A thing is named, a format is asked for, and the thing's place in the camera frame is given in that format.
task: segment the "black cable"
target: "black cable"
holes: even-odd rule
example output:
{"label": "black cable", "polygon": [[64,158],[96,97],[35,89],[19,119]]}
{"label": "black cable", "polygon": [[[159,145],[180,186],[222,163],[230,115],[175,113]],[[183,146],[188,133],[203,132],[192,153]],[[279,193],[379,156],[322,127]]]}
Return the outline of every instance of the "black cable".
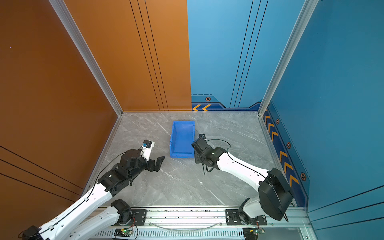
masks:
{"label": "black cable", "polygon": [[250,61],[249,66],[248,66],[247,76],[245,77],[245,81],[244,81],[244,85],[243,85],[243,90],[242,90],[242,92],[241,92],[241,96],[240,96],[239,104],[237,105],[237,107],[240,106],[241,98],[242,98],[242,96],[243,96],[245,83],[247,82],[247,77],[248,77],[248,73],[249,73],[249,68],[251,67],[253,54],[255,53],[255,48],[256,48],[257,40],[259,39],[260,29],[262,28],[262,24],[263,24],[263,20],[264,20],[264,15],[265,15],[266,7],[268,6],[268,1],[269,1],[269,0],[267,0],[266,5],[265,5],[265,9],[264,9],[264,14],[263,14],[262,22],[261,22],[260,27],[259,27],[259,33],[257,34],[256,43],[255,43],[255,46],[254,46],[254,48],[253,48],[253,53],[252,53],[251,61]]}
{"label": "black cable", "polygon": [[[97,182],[97,180],[98,180],[98,178],[99,178],[99,176],[100,176],[100,173],[102,173],[102,171],[104,171],[118,156],[120,156],[120,155],[122,155],[122,154],[124,154],[125,152],[123,152],[123,153],[120,153],[119,155],[117,155],[114,159],[112,159],[112,161],[110,162],[110,163],[108,163],[107,164],[107,166],[105,166],[105,168],[103,168],[103,170],[101,170],[100,172],[99,172],[99,174],[97,175],[97,177],[96,177],[96,181],[95,181],[95,184],[93,185],[93,188],[92,188],[92,190],[90,191],[90,193],[89,193],[89,195],[88,195],[88,197],[87,198],[89,198],[89,196],[92,194],[92,192],[93,192],[93,189],[95,188],[95,185],[96,185],[96,182]],[[55,225],[57,225],[60,221],[62,221],[65,217],[67,217],[71,212],[73,212],[76,208],[78,208],[81,204],[83,204],[83,202],[85,202],[85,200],[83,200],[79,205],[77,205],[74,209],[72,209],[69,213],[67,213],[64,217],[62,217],[60,220],[58,220],[55,224],[53,224],[52,226],[55,226]],[[42,234],[42,233],[45,233],[46,231],[48,231],[49,230],[49,228],[48,229],[46,229],[46,230],[44,230],[43,232],[41,232],[41,233],[38,233],[38,234],[36,234],[36,235],[33,235],[33,236],[30,236],[30,237],[35,237],[35,236],[38,236],[38,235],[40,235],[40,234]]]}
{"label": "black cable", "polygon": [[[227,155],[228,155],[228,157],[229,157],[230,159],[232,159],[231,156],[229,156],[229,153],[228,153],[228,149],[231,148],[231,144],[230,144],[229,142],[227,142],[227,141],[225,141],[225,140],[223,140],[223,139],[209,139],[209,140],[206,140],[206,142],[209,142],[209,141],[212,141],[212,140],[219,140],[219,141],[223,141],[223,142],[228,143],[229,147],[227,148],[226,151],[227,151]],[[234,161],[234,162],[236,162],[236,163],[238,163],[238,164],[244,166],[243,164],[237,162],[236,160],[233,160],[233,159],[232,159],[232,161]],[[272,184],[271,184],[271,182],[268,180],[268,178],[266,178],[265,176],[263,176],[261,173],[255,171],[255,170],[253,170],[253,169],[251,169],[251,168],[249,168],[249,167],[247,167],[247,166],[244,166],[244,167],[246,167],[246,168],[248,168],[248,169],[254,171],[255,173],[259,174],[260,176],[264,177],[264,178],[270,183],[270,185],[272,186]]]}
{"label": "black cable", "polygon": [[235,92],[236,79],[237,79],[237,74],[238,74],[238,72],[239,72],[241,55],[243,54],[243,48],[244,48],[244,43],[245,43],[245,37],[247,36],[247,30],[248,30],[249,19],[250,19],[250,17],[251,17],[252,6],[253,6],[253,0],[252,0],[252,4],[251,4],[251,10],[249,11],[249,17],[248,17],[247,27],[246,27],[246,29],[245,29],[244,40],[243,40],[243,46],[242,46],[242,48],[241,48],[239,64],[238,64],[238,66],[237,66],[236,77],[235,77],[235,83],[233,84],[233,90],[232,90],[231,102],[229,103],[229,107],[231,107],[231,105],[232,105],[233,93]]}
{"label": "black cable", "polygon": [[29,172],[29,171],[27,171],[27,170],[24,170],[24,169],[22,169],[22,168],[20,168],[20,167],[18,167],[18,166],[16,166],[16,165],[13,165],[12,163],[9,163],[9,162],[7,162],[7,161],[4,161],[3,159],[0,159],[0,161],[3,161],[3,162],[5,162],[5,163],[8,163],[9,165],[11,165],[11,166],[13,166],[13,167],[15,167],[15,168],[18,168],[18,169],[20,169],[20,170],[23,170],[24,172],[27,172],[27,173],[29,173],[29,174],[32,174],[32,175],[34,175],[35,177],[38,177],[38,178],[40,178],[40,179],[43,179],[44,181],[47,181],[47,182],[49,182],[49,183],[52,183],[53,185],[56,185],[56,186],[58,186],[58,187],[61,187],[61,188],[65,189],[65,190],[67,190],[67,191],[70,191],[70,192],[72,192],[72,193],[77,194],[77,195],[80,196],[80,194],[78,194],[78,193],[75,193],[75,192],[73,192],[73,191],[71,191],[71,190],[69,190],[69,189],[66,189],[65,187],[62,187],[62,186],[60,186],[60,185],[58,185],[58,184],[56,184],[56,183],[53,183],[53,182],[51,182],[51,181],[49,181],[49,180],[46,180],[45,178],[42,178],[42,177],[40,177],[40,176],[37,176],[36,174],[33,174],[33,173],[31,173],[31,172]]}
{"label": "black cable", "polygon": [[155,45],[155,39],[154,39],[154,37],[153,37],[153,32],[152,32],[152,27],[151,27],[151,20],[149,19],[149,13],[148,13],[148,8],[147,8],[147,2],[144,0],[144,3],[145,3],[145,8],[147,9],[148,22],[149,22],[149,27],[151,28],[151,34],[152,34],[152,40],[153,40],[153,46],[155,47],[155,54],[156,54],[156,58],[157,58],[157,65],[159,66],[160,79],[161,79],[161,83],[162,83],[162,85],[163,85],[163,91],[164,91],[164,97],[165,97],[165,99],[166,99],[167,110],[169,111],[169,108],[168,108],[168,102],[167,102],[167,96],[166,96],[166,89],[164,88],[163,77],[161,76],[161,69],[160,69],[159,57],[157,56],[156,45]]}
{"label": "black cable", "polygon": [[132,9],[133,18],[134,18],[134,20],[135,20],[135,23],[136,23],[137,32],[138,32],[138,34],[139,34],[139,38],[140,38],[140,42],[141,42],[141,47],[143,48],[143,53],[144,53],[145,61],[146,61],[146,63],[147,63],[147,67],[148,67],[149,76],[151,77],[151,82],[152,82],[152,86],[153,86],[153,91],[154,91],[154,93],[155,93],[155,97],[156,97],[157,106],[159,107],[159,111],[161,111],[161,110],[160,110],[159,101],[158,101],[158,99],[157,99],[157,94],[156,94],[156,90],[155,90],[155,85],[153,84],[153,80],[152,80],[151,71],[149,70],[149,65],[148,65],[148,61],[147,61],[147,56],[145,55],[145,51],[144,51],[144,45],[143,45],[143,42],[141,41],[141,36],[140,36],[140,32],[139,32],[139,27],[137,26],[137,22],[136,22],[135,13],[133,12],[133,7],[132,7],[132,2],[131,2],[131,0],[129,0],[129,3],[130,3],[130,5],[131,5],[131,9]]}
{"label": "black cable", "polygon": [[92,188],[92,191],[89,193],[89,195],[88,195],[88,197],[87,198],[89,198],[89,196],[92,194],[92,192],[93,192],[93,189],[95,188],[95,186],[96,186],[96,182],[97,182],[97,180],[99,179],[99,176],[100,176],[100,174],[118,157],[118,156],[120,156],[120,155],[122,155],[122,154],[124,154],[125,152],[122,152],[122,153],[120,153],[119,155],[117,155],[114,159],[112,159],[112,161],[111,162],[109,162],[108,164],[107,164],[107,166],[105,166],[105,168],[103,168],[100,172],[99,172],[99,174],[97,175],[97,177],[96,177],[96,180],[95,180],[95,184],[93,185],[93,188]]}
{"label": "black cable", "polygon": [[[37,165],[36,163],[29,161],[29,160],[26,159],[25,157],[22,157],[22,156],[20,156],[20,155],[18,155],[18,154],[16,154],[16,153],[12,152],[11,150],[6,149],[6,148],[3,147],[3,146],[0,146],[0,147],[3,148],[4,150],[7,150],[7,151],[10,152],[10,153],[13,153],[14,155],[16,155],[16,156],[18,156],[18,157],[20,157],[20,158],[26,160],[27,162],[32,163],[33,165],[38,166],[39,168],[46,170],[45,168],[43,168],[43,167]],[[74,183],[72,183],[72,182],[70,182],[70,181],[68,181],[68,180],[66,180],[66,179],[64,179],[64,178],[62,178],[62,177],[60,177],[59,175],[54,174],[54,173],[51,172],[51,171],[48,171],[48,170],[46,170],[46,171],[49,172],[49,173],[52,173],[52,174],[55,175],[56,177],[59,177],[59,178],[63,179],[64,181],[67,181],[68,183],[71,183],[71,184],[75,185],[76,187],[79,187],[79,186],[77,186],[76,184],[74,184]]]}
{"label": "black cable", "polygon": [[137,230],[137,235],[136,235],[136,237],[135,237],[135,239],[134,240],[136,240],[136,238],[138,237],[138,235],[139,235],[139,229],[137,228],[137,226],[135,225],[135,227],[136,227],[136,230]]}
{"label": "black cable", "polygon": [[10,179],[13,179],[13,180],[16,180],[16,181],[18,181],[18,182],[24,183],[24,184],[26,184],[26,185],[28,185],[28,186],[31,186],[31,187],[34,187],[34,188],[37,188],[37,189],[43,190],[44,192],[47,192],[47,193],[50,193],[50,194],[56,195],[56,196],[58,196],[58,197],[64,198],[64,199],[66,199],[66,200],[69,200],[69,201],[71,201],[71,202],[74,202],[74,200],[68,199],[68,198],[66,198],[66,197],[60,196],[60,195],[58,195],[58,194],[55,194],[55,193],[53,193],[53,192],[50,192],[50,191],[44,190],[44,189],[42,189],[42,188],[36,187],[36,186],[34,186],[34,185],[31,185],[31,184],[29,184],[29,183],[23,182],[23,181],[21,181],[21,180],[18,180],[18,179],[16,179],[16,178],[10,177],[10,176],[8,176],[8,175],[5,175],[5,174],[3,174],[3,173],[0,173],[0,175],[3,175],[4,177],[9,177]]}

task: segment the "aluminum frame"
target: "aluminum frame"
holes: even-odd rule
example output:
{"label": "aluminum frame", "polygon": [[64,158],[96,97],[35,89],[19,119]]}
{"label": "aluminum frame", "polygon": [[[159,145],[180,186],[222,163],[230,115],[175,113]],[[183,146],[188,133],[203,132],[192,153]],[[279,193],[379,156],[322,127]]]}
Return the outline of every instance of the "aluminum frame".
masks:
{"label": "aluminum frame", "polygon": [[60,21],[64,25],[65,29],[67,30],[72,41],[75,43],[77,49],[79,50],[85,63],[88,65],[89,69],[91,70],[97,83],[100,85],[100,88],[102,89],[103,93],[105,94],[106,98],[111,104],[113,110],[116,112],[118,116],[121,116],[123,113],[123,110],[118,100],[116,99],[116,96],[112,92],[112,89],[109,86],[107,80],[105,79],[105,76],[101,71],[100,66],[96,62],[96,59],[94,58],[91,50],[89,49],[87,43],[85,42],[83,35],[81,34],[79,28],[77,27],[64,1],[49,0],[49,2],[51,3],[53,9],[55,10],[57,16],[59,17]]}
{"label": "aluminum frame", "polygon": [[285,46],[284,52],[281,55],[279,63],[277,64],[275,73],[272,76],[271,82],[269,83],[268,88],[263,97],[263,100],[260,104],[259,111],[258,111],[259,116],[264,115],[264,112],[269,102],[271,101],[277,86],[279,85],[279,82],[285,72],[285,69],[287,68],[288,63],[291,60],[293,52],[295,51],[297,44],[299,43],[300,38],[303,35],[305,28],[307,27],[307,24],[313,14],[314,9],[316,8],[318,1],[319,0],[306,0],[304,2],[303,7],[301,8],[299,17],[296,20],[295,26],[293,27],[291,35]]}
{"label": "aluminum frame", "polygon": [[98,160],[97,160],[97,162],[96,162],[96,164],[95,164],[95,166],[94,166],[94,168],[92,170],[92,173],[91,173],[91,176],[88,179],[87,185],[85,185],[85,188],[83,189],[83,192],[82,192],[81,196],[84,196],[84,194],[88,191],[88,189],[90,187],[93,187],[93,185],[95,184],[96,177],[99,174],[100,169],[101,169],[101,163],[103,162],[105,156],[107,155],[108,149],[111,146],[112,140],[115,137],[115,134],[116,134],[116,132],[118,130],[118,127],[120,125],[121,120],[122,120],[122,116],[118,116],[118,118],[116,119],[116,122],[115,122],[115,124],[114,124],[114,126],[112,128],[112,131],[109,134],[107,142],[105,143],[104,148],[101,151],[101,154],[100,154],[100,156],[99,156],[99,158],[98,158]]}

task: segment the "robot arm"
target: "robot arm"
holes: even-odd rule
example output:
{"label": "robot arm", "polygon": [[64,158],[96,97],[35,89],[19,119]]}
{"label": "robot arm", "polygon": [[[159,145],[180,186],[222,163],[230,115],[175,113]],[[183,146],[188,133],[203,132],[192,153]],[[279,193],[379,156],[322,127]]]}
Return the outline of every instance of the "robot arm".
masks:
{"label": "robot arm", "polygon": [[257,216],[265,214],[276,220],[283,218],[294,194],[278,169],[268,171],[236,158],[221,147],[213,149],[207,144],[205,134],[200,134],[192,147],[196,163],[228,172],[259,193],[259,196],[246,199],[240,206],[239,217],[243,223],[251,224]]}
{"label": "robot arm", "polygon": [[31,226],[22,233],[23,240],[80,240],[87,239],[100,229],[120,222],[128,222],[132,217],[131,208],[121,199],[114,201],[107,210],[79,225],[96,208],[110,200],[144,170],[160,170],[164,156],[157,160],[149,158],[154,143],[144,140],[142,149],[130,149],[120,159],[120,163],[98,179],[97,184],[83,197],[40,228]]}

